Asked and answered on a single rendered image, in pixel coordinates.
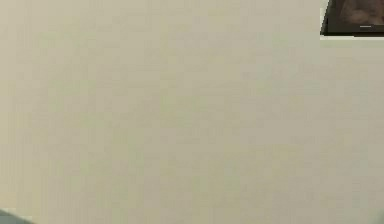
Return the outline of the dark framed wall picture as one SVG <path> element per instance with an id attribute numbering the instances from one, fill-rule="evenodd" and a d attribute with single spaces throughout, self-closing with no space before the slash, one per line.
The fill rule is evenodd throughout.
<path id="1" fill-rule="evenodd" d="M 384 37 L 384 0 L 328 0 L 320 34 Z"/>

